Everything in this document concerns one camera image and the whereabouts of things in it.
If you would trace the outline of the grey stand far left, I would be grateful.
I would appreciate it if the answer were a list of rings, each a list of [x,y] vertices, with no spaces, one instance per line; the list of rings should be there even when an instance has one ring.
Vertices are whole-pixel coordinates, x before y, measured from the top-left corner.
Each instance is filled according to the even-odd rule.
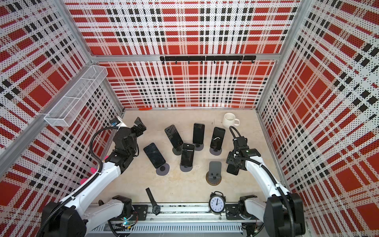
[[[168,163],[165,163],[164,165],[156,169],[156,173],[159,176],[165,176],[169,173],[169,171],[170,171],[170,166]]]

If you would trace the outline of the black phone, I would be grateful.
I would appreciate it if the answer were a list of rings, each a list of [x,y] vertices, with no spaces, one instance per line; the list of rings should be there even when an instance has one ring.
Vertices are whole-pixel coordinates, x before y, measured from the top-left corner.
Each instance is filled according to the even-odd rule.
[[[183,145],[183,140],[182,140],[182,138],[181,138],[181,136],[180,136],[175,125],[173,125],[173,124],[170,125],[164,131],[165,131],[165,133],[166,133],[168,139],[170,140],[174,149],[177,149]]]
[[[155,145],[155,143],[151,143],[146,146],[143,151],[147,155],[148,159],[151,161],[155,168],[160,168],[162,165],[166,163],[163,155]]]
[[[211,149],[218,150],[218,151],[222,149],[225,132],[226,131],[224,128],[214,127],[211,144],[210,144]]]
[[[227,173],[237,176],[239,174],[239,166],[236,164],[228,164]]]

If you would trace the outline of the black hook rail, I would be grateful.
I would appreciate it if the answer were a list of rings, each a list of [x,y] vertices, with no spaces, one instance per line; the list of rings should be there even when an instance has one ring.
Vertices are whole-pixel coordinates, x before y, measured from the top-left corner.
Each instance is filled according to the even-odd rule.
[[[217,56],[161,56],[161,62],[179,62],[179,61],[255,61],[257,59],[256,55],[237,55],[237,56],[226,56],[226,55],[217,55]]]

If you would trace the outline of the black alarm clock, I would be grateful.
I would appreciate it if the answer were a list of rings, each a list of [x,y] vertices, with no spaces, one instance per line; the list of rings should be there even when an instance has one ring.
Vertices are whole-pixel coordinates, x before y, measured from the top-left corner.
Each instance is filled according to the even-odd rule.
[[[215,215],[221,215],[226,206],[226,197],[220,191],[212,192],[208,202],[210,212]]]

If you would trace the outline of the grey stand back left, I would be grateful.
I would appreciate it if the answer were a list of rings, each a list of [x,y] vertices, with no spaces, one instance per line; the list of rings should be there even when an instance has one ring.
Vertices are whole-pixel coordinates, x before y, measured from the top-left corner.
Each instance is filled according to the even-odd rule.
[[[183,146],[179,146],[178,148],[172,148],[172,152],[176,156],[180,156],[182,154]]]

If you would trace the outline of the pink white plush toy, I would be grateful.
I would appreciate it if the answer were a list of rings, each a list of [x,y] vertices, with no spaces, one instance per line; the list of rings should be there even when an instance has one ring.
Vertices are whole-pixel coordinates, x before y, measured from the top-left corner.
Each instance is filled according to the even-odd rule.
[[[92,174],[95,174],[97,172],[97,169],[96,168],[91,168],[90,169],[91,173]],[[84,184],[86,181],[88,180],[88,178],[83,178],[81,181],[80,181],[80,184]]]

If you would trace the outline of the green phone back centre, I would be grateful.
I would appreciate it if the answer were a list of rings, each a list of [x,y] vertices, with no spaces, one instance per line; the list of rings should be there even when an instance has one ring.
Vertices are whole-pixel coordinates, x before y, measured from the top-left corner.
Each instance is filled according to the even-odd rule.
[[[203,144],[204,142],[205,125],[202,123],[195,123],[193,125],[193,144]]]

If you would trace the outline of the white ceramic mug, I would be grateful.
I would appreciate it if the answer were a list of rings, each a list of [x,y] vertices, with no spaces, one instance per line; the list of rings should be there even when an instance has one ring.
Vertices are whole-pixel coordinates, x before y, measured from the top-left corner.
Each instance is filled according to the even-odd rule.
[[[222,125],[225,128],[229,128],[230,126],[239,126],[240,120],[236,118],[233,113],[226,113],[223,117]]]

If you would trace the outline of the black wrist watch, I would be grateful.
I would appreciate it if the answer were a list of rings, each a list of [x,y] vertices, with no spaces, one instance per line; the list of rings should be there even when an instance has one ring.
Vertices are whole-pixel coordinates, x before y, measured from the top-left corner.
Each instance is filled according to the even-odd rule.
[[[147,192],[147,195],[149,197],[149,200],[152,204],[152,213],[154,215],[159,215],[160,214],[160,211],[161,211],[161,208],[160,206],[158,205],[158,203],[155,201],[154,197],[153,197],[153,194],[150,190],[150,188],[146,188],[146,192]]]

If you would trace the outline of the purple phone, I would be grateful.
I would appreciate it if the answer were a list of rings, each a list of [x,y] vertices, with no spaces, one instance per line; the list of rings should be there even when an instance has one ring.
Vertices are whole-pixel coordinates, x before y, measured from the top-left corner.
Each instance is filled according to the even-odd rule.
[[[181,166],[192,167],[194,158],[195,145],[184,143],[182,146]]]

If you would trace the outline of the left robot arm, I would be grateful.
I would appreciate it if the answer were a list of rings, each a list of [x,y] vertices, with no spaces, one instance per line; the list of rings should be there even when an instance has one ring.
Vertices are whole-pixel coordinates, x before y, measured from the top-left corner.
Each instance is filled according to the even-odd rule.
[[[108,203],[91,208],[95,198],[130,166],[139,155],[137,138],[146,131],[140,118],[134,126],[127,127],[121,118],[111,120],[109,130],[115,130],[115,148],[102,161],[93,152],[93,142],[100,129],[91,138],[90,154],[99,164],[98,170],[79,188],[60,202],[51,201],[42,210],[38,237],[84,237],[100,224],[116,217],[130,218],[137,214],[130,198],[115,196]]]

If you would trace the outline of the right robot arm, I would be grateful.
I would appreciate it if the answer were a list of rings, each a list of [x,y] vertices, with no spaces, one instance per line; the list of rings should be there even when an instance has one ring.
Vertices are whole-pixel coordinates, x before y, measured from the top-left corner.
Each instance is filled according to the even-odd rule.
[[[296,237],[306,233],[303,200],[291,193],[267,168],[257,149],[250,149],[247,138],[233,139],[234,148],[229,152],[227,173],[238,175],[239,171],[250,172],[266,198],[244,196],[239,201],[241,216],[255,216],[263,222],[270,237]]]

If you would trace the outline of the grey stand back centre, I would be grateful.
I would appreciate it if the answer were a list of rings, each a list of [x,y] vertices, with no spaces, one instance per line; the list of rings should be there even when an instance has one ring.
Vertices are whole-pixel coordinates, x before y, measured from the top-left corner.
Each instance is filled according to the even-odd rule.
[[[204,148],[204,144],[194,144],[195,151],[202,151]]]

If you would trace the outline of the grey stand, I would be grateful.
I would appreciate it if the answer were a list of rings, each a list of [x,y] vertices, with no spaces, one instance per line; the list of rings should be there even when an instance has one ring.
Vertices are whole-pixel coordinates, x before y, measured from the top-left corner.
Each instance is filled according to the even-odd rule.
[[[195,151],[202,151],[204,148],[204,144],[194,144]]]
[[[159,176],[165,176],[169,173],[169,171],[170,171],[170,166],[168,163],[165,163],[164,165],[156,169],[156,173]]]
[[[176,156],[180,156],[182,154],[183,146],[179,146],[178,148],[172,148],[172,152]]]

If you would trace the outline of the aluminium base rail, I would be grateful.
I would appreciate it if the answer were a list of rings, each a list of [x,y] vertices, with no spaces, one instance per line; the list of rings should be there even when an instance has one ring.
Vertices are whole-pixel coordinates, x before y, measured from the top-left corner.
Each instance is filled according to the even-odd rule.
[[[237,220],[242,218],[247,221],[248,217],[241,216],[239,213],[240,205],[227,204],[221,215],[215,215],[210,212],[208,204],[202,203],[182,203],[174,206],[164,205],[158,220],[187,221],[187,222],[210,222],[223,220]]]

